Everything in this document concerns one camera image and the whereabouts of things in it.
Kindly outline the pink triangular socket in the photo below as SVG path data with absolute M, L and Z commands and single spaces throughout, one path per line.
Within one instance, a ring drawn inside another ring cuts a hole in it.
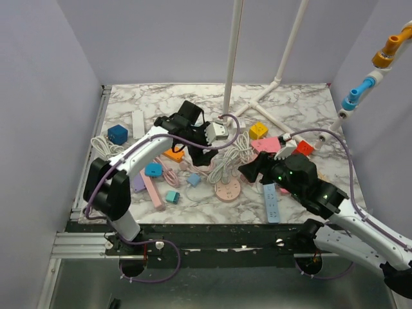
M 276 136 L 252 140 L 250 144 L 256 153 L 260 153 L 262 151 L 276 153 L 281 148 L 279 139 Z

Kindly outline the red cube socket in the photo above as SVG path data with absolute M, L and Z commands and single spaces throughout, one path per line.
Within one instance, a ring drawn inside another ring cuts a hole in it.
M 310 156 L 315 149 L 308 142 L 302 140 L 298 143 L 296 151 L 305 156 Z

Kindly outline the light blue power strip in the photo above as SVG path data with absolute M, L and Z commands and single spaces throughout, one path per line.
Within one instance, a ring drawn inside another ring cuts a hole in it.
M 267 212 L 267 220 L 270 224 L 277 224 L 281 222 L 278 204 L 277 193 L 273 183 L 263 186 L 263 197 L 265 202 L 265 209 Z

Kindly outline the blue small plug adapter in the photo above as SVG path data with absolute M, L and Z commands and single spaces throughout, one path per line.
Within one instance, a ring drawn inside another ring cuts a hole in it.
M 159 163 L 151 162 L 146 165 L 144 174 L 148 177 L 160 177 L 163 174 L 163 167 Z

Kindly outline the white power strip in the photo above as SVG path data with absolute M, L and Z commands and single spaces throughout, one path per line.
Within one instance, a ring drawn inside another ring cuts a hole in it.
M 133 138 L 138 140 L 145 135 L 144 114 L 140 110 L 133 111 L 131 114 Z

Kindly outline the teal small plug adapter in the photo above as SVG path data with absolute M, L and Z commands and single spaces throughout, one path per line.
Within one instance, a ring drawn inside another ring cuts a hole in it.
M 165 200 L 168 203 L 177 204 L 180 200 L 181 194 L 177 191 L 167 191 L 165 195 Z

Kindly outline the pink long power strip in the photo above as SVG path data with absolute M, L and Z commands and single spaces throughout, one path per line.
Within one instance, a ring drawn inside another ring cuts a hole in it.
M 151 177 L 146 176 L 144 171 L 140 171 L 140 175 L 145 184 L 146 190 L 149 193 L 150 199 L 157 211 L 163 211 L 165 209 L 164 201 L 158 192 L 157 186 Z

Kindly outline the purple power strip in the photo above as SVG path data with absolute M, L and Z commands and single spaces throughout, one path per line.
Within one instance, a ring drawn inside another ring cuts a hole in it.
M 145 182 L 142 178 L 142 175 L 138 173 L 131 183 L 134 192 L 142 192 L 146 190 Z

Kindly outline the dark blue cube socket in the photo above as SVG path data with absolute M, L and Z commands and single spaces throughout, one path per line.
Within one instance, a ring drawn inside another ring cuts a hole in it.
M 108 128 L 108 140 L 115 145 L 123 145 L 127 142 L 128 130 L 117 124 L 113 127 Z

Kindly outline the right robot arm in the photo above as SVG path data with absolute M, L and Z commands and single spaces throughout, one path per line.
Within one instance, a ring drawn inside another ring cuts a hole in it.
M 305 155 L 278 160 L 262 152 L 238 170 L 249 182 L 261 175 L 262 182 L 278 184 L 307 211 L 349 232 L 341 235 L 316 223 L 314 231 L 296 236 L 300 250 L 311 252 L 317 247 L 350 259 L 377 272 L 392 291 L 411 298 L 411 240 L 356 208 L 344 191 L 318 177 L 316 165 Z

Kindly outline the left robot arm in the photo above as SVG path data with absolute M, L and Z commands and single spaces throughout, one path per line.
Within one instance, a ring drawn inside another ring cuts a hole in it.
M 218 122 L 198 124 L 204 116 L 202 108 L 184 101 L 170 116 L 158 117 L 153 127 L 131 147 L 110 159 L 95 159 L 90 166 L 83 198 L 88 203 L 85 214 L 99 211 L 122 236 L 120 246 L 128 254 L 142 249 L 140 226 L 133 218 L 130 181 L 157 156 L 176 144 L 187 147 L 195 166 L 208 166 L 216 150 L 204 150 L 217 140 L 228 137 L 227 128 Z

